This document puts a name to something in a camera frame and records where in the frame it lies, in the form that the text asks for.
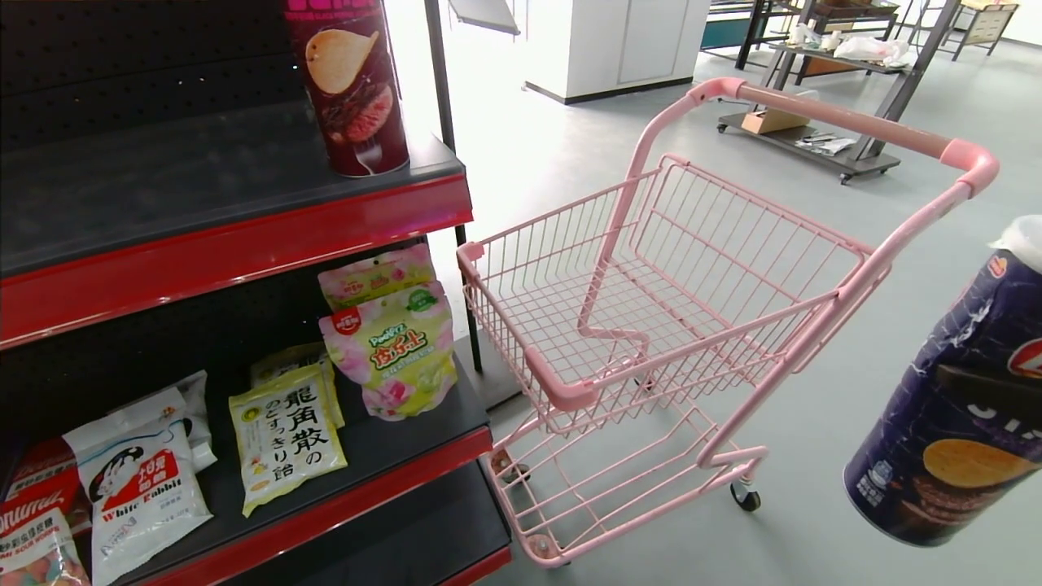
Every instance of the pink handle grip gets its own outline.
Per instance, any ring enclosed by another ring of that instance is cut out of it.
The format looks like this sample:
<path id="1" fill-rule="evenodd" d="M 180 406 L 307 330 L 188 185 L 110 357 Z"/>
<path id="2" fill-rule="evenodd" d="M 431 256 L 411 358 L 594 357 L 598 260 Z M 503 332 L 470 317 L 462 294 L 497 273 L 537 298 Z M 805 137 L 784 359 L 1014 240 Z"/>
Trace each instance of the pink handle grip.
<path id="1" fill-rule="evenodd" d="M 998 161 L 987 149 L 973 143 L 959 139 L 946 139 L 933 132 L 911 128 L 897 122 L 826 104 L 818 100 L 760 86 L 750 86 L 744 79 L 737 77 L 717 77 L 699 83 L 688 92 L 687 101 L 691 103 L 691 107 L 694 107 L 701 105 L 706 99 L 720 96 L 748 100 L 813 120 L 827 122 L 938 158 L 949 167 L 966 171 L 966 174 L 959 180 L 970 187 L 970 197 L 991 185 L 995 176 L 998 175 Z"/>

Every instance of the red chip can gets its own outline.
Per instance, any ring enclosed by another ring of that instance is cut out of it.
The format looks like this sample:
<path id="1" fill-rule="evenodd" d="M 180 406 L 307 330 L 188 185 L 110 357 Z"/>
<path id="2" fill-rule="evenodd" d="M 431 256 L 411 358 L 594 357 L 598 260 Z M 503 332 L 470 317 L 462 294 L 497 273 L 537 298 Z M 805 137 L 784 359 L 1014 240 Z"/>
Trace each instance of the red chip can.
<path id="1" fill-rule="evenodd" d="M 368 177 L 408 164 L 381 0 L 286 0 L 329 166 Z"/>

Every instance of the cart wheel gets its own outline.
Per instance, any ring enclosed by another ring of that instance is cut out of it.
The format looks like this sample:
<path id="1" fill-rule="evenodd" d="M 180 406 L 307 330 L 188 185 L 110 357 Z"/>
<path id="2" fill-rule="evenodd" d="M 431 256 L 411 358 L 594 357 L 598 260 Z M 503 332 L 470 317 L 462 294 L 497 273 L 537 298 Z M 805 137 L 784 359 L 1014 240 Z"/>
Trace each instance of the cart wheel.
<path id="1" fill-rule="evenodd" d="M 548 535 L 537 533 L 536 535 L 529 535 L 525 540 L 528 541 L 528 546 L 531 547 L 531 551 L 539 558 L 552 560 L 561 556 L 561 546 L 553 539 L 550 539 Z M 572 565 L 572 562 L 565 562 L 559 567 L 566 565 Z"/>
<path id="2" fill-rule="evenodd" d="M 743 511 L 751 513 L 760 508 L 760 493 L 755 490 L 746 492 L 745 498 L 739 498 L 738 492 L 735 491 L 735 485 L 730 485 L 730 495 L 735 498 L 735 503 L 742 508 Z"/>
<path id="3" fill-rule="evenodd" d="M 500 479 L 505 484 L 512 484 L 514 481 L 518 480 L 518 474 L 520 473 L 521 480 L 527 482 L 531 475 L 528 473 L 528 466 L 525 464 L 515 464 L 514 459 L 511 458 L 510 454 L 506 454 L 505 449 L 500 449 L 499 451 L 492 455 L 491 459 L 492 471 L 498 477 L 506 470 L 506 473 L 501 475 Z"/>

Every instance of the shopping cart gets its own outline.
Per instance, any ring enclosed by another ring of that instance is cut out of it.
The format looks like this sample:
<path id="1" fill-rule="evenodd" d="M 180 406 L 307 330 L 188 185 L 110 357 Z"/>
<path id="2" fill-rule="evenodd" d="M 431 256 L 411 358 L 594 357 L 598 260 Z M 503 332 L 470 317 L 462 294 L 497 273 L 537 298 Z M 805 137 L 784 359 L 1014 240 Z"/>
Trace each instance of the shopping cart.
<path id="1" fill-rule="evenodd" d="M 966 173 L 873 249 L 680 156 L 644 170 L 664 127 L 721 96 Z M 767 447 L 740 448 L 736 431 L 828 342 L 913 238 L 997 172 L 976 145 L 718 78 L 648 124 L 623 182 L 460 247 L 467 301 L 532 405 L 485 460 L 527 554 L 563 565 L 723 486 L 755 510 L 752 479 Z M 748 394 L 736 400 L 721 393 L 728 388 Z M 695 402 L 713 394 L 721 396 Z M 649 424 L 619 424 L 636 418 Z M 591 442 L 599 449 L 584 449 Z M 605 453 L 614 456 L 595 461 Z"/>

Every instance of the green candy bag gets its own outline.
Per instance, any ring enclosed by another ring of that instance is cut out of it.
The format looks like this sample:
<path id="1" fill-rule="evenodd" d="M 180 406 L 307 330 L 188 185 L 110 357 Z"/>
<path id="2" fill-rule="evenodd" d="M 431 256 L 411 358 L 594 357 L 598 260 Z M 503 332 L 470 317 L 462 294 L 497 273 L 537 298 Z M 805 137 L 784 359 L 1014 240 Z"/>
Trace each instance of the green candy bag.
<path id="1" fill-rule="evenodd" d="M 370 415 L 400 421 L 430 411 L 456 383 L 452 312 L 437 280 L 342 310 L 319 327 Z"/>

